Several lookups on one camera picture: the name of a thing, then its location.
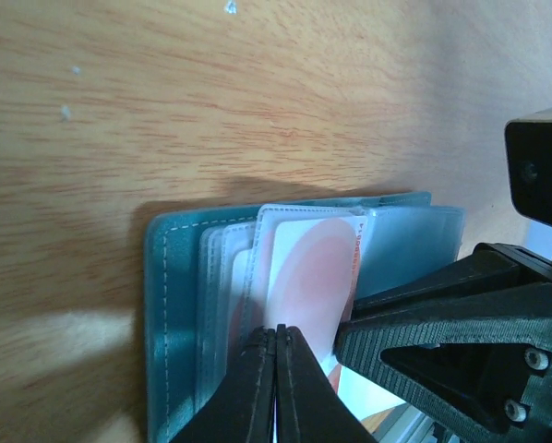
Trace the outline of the teal card holder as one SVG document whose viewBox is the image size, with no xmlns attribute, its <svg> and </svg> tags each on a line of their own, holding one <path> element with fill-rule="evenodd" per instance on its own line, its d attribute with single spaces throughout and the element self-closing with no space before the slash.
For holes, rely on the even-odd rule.
<svg viewBox="0 0 552 443">
<path fill-rule="evenodd" d="M 381 215 L 366 236 L 357 280 L 359 299 L 415 281 L 453 262 L 465 212 L 434 206 L 428 192 L 380 197 L 306 199 L 307 207 L 360 208 Z M 174 437 L 207 400 L 203 342 L 215 330 L 208 312 L 230 284 L 220 264 L 225 245 L 207 251 L 207 237 L 231 228 L 244 242 L 260 207 L 204 208 L 164 213 L 148 226 L 144 248 L 148 440 Z"/>
</svg>

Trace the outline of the red and white card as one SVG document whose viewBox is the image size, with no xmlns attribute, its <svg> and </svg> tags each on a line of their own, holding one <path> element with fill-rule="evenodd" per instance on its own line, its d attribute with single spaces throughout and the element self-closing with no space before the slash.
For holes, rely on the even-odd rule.
<svg viewBox="0 0 552 443">
<path fill-rule="evenodd" d="M 284 221 L 274 236 L 264 324 L 296 326 L 321 369 L 336 366 L 332 346 L 354 295 L 367 217 Z"/>
</svg>

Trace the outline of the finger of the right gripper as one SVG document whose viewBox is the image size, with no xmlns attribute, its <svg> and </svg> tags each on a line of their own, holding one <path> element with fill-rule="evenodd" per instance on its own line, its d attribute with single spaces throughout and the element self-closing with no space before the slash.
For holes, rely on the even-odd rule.
<svg viewBox="0 0 552 443">
<path fill-rule="evenodd" d="M 514 245 L 362 298 L 338 361 L 456 434 L 552 434 L 552 261 Z"/>
</svg>

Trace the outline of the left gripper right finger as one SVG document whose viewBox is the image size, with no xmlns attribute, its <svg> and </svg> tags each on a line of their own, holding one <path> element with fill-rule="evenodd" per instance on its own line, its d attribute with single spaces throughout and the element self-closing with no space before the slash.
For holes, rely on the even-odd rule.
<svg viewBox="0 0 552 443">
<path fill-rule="evenodd" d="M 373 442 L 335 393 L 301 330 L 276 329 L 276 431 L 279 442 Z"/>
</svg>

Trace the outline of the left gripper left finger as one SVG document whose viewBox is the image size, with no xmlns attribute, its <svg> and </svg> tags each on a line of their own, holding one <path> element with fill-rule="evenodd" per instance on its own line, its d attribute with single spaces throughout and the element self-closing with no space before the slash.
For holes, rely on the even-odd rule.
<svg viewBox="0 0 552 443">
<path fill-rule="evenodd" d="M 271 442 L 276 331 L 255 329 L 209 401 L 173 442 Z"/>
</svg>

